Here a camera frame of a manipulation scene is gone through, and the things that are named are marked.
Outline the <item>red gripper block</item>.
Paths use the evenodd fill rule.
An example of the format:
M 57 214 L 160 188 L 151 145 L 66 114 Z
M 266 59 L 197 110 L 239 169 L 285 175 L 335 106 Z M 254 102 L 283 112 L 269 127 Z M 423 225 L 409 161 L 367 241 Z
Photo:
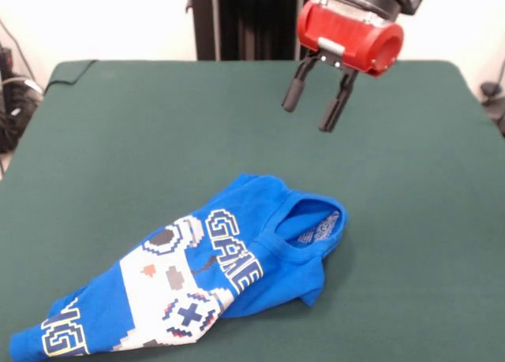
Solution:
M 373 77 L 385 73 L 402 49 L 404 31 L 394 21 L 339 0 L 308 0 L 297 19 L 297 37 L 308 50 L 333 54 L 349 67 L 342 71 L 338 93 L 319 125 L 321 132 L 332 132 L 352 94 L 358 72 Z M 316 53 L 307 53 L 282 101 L 285 111 L 296 108 L 305 79 L 315 64 Z

